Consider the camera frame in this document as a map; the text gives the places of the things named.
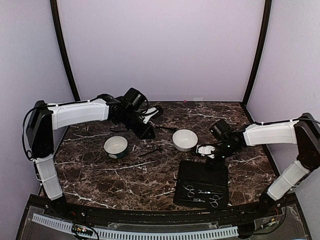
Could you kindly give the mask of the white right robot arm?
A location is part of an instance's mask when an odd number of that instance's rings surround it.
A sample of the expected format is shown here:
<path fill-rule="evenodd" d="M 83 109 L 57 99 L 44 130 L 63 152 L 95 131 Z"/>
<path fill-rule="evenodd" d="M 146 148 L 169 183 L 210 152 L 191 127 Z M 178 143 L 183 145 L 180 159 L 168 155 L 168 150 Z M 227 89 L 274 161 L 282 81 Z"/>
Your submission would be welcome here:
<path fill-rule="evenodd" d="M 217 139 L 210 165 L 231 157 L 246 147 L 265 145 L 280 175 L 264 190 L 255 213 L 266 217 L 275 202 L 297 187 L 320 166 L 320 122 L 306 112 L 293 119 L 253 122 L 233 128 L 220 119 L 209 129 Z"/>

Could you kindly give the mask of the silver thinning scissors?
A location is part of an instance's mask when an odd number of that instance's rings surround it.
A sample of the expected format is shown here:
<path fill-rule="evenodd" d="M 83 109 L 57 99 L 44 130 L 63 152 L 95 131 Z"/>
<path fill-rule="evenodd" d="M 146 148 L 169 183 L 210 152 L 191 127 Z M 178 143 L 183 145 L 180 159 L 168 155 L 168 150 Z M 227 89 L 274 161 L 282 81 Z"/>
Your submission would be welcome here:
<path fill-rule="evenodd" d="M 209 203 L 213 208 L 218 208 L 219 207 L 219 201 L 222 198 L 223 198 L 222 196 L 213 195 L 212 197 L 209 198 Z"/>

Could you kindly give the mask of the black zippered tool case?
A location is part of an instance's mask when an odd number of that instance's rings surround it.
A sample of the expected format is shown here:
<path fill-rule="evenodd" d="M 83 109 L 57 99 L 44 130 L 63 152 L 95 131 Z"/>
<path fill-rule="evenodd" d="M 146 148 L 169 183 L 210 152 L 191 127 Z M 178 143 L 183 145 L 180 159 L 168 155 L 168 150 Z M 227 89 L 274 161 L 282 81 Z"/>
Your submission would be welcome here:
<path fill-rule="evenodd" d="M 179 164 L 173 203 L 179 206 L 221 210 L 229 203 L 229 171 L 223 166 L 209 167 L 203 162 L 183 160 Z M 195 196 L 187 197 L 183 186 L 192 185 Z M 222 199 L 218 207 L 210 205 L 209 198 L 218 195 Z"/>

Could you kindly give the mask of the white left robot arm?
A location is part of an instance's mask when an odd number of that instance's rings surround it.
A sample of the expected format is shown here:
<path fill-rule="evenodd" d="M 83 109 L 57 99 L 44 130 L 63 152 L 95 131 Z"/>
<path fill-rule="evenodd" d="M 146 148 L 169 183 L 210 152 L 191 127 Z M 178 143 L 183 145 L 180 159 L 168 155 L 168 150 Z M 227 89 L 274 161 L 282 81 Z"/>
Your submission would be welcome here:
<path fill-rule="evenodd" d="M 56 130 L 86 122 L 111 121 L 124 125 L 141 140 L 154 139 L 155 132 L 149 121 L 161 112 L 158 106 L 139 111 L 139 106 L 134 102 L 109 94 L 68 103 L 37 101 L 25 115 L 22 145 L 29 146 L 25 154 L 34 163 L 46 196 L 53 201 L 51 210 L 60 218 L 67 218 L 71 213 L 70 206 L 60 199 L 64 194 L 54 163 Z"/>

